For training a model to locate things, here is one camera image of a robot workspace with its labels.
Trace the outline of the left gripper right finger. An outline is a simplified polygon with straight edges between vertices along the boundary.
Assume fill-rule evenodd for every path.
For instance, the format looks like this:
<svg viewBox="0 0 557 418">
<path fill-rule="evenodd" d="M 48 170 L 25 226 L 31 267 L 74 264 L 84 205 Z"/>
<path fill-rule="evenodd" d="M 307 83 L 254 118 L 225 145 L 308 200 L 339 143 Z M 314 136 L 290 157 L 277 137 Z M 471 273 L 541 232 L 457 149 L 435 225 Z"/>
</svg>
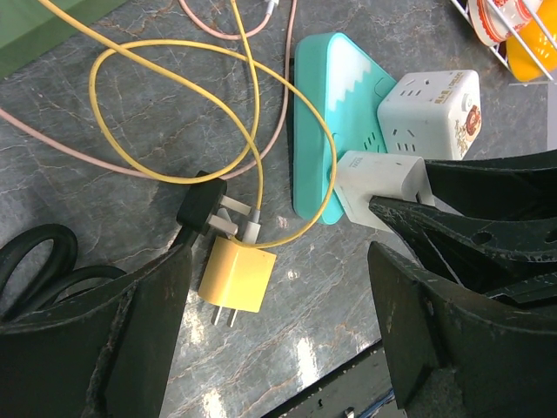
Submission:
<svg viewBox="0 0 557 418">
<path fill-rule="evenodd" d="M 554 417 L 556 320 L 416 266 L 367 254 L 397 406 L 410 417 Z"/>
</svg>

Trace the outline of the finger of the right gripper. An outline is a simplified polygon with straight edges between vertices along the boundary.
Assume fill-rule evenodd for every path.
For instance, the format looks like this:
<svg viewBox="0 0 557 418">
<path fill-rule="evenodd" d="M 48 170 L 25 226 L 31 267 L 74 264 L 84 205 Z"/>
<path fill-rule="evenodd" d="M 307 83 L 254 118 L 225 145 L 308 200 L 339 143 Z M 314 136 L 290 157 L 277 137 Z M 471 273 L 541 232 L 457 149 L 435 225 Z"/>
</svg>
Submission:
<svg viewBox="0 0 557 418">
<path fill-rule="evenodd" d="M 427 160 L 433 195 L 471 218 L 554 218 L 556 151 L 481 160 Z"/>
<path fill-rule="evenodd" d="M 476 293 L 556 281 L 556 219 L 476 219 L 384 197 L 372 198 L 369 210 L 426 270 Z"/>
</svg>

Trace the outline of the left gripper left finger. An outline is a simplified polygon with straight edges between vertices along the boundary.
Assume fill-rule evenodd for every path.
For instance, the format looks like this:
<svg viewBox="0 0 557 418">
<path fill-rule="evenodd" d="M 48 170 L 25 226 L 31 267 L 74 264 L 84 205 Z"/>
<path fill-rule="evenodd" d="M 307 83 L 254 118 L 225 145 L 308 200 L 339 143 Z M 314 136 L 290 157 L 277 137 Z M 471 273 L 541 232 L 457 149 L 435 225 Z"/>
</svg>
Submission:
<svg viewBox="0 0 557 418">
<path fill-rule="evenodd" d="M 157 417 L 191 279 L 177 246 L 1 326 L 3 417 Z"/>
</svg>

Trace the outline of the white cube socket adapter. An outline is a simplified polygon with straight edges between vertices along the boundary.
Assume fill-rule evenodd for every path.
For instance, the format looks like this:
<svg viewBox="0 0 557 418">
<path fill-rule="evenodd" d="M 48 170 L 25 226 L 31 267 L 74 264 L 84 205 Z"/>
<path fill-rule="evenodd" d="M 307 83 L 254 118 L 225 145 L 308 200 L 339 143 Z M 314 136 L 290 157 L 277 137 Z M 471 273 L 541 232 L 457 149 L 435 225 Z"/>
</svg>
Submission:
<svg viewBox="0 0 557 418">
<path fill-rule="evenodd" d="M 377 116 L 389 153 L 461 160 L 482 125 L 479 74 L 407 73 L 381 101 Z"/>
</svg>

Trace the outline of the white square plug adapter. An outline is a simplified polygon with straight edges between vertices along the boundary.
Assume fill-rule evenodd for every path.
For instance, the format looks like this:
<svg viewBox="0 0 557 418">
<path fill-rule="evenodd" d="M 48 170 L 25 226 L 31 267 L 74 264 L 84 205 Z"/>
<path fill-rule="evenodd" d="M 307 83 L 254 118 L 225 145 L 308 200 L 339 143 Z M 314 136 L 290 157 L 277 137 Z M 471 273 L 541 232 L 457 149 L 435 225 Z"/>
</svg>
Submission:
<svg viewBox="0 0 557 418">
<path fill-rule="evenodd" d="M 374 196 L 434 206 L 423 158 L 418 156 L 348 151 L 337 163 L 334 191 L 347 218 L 376 230 L 390 230 L 369 209 Z"/>
</svg>

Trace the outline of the teal triangular power strip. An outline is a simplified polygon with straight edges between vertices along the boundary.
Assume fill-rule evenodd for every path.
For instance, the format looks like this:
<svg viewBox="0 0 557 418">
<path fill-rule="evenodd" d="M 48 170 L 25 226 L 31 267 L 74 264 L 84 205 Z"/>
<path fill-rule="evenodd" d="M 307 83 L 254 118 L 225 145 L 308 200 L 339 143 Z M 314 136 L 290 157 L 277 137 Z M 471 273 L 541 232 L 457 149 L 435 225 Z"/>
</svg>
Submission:
<svg viewBox="0 0 557 418">
<path fill-rule="evenodd" d="M 332 158 L 386 152 L 377 110 L 395 80 L 347 35 L 310 35 L 295 50 L 293 209 L 304 220 L 320 208 Z"/>
</svg>

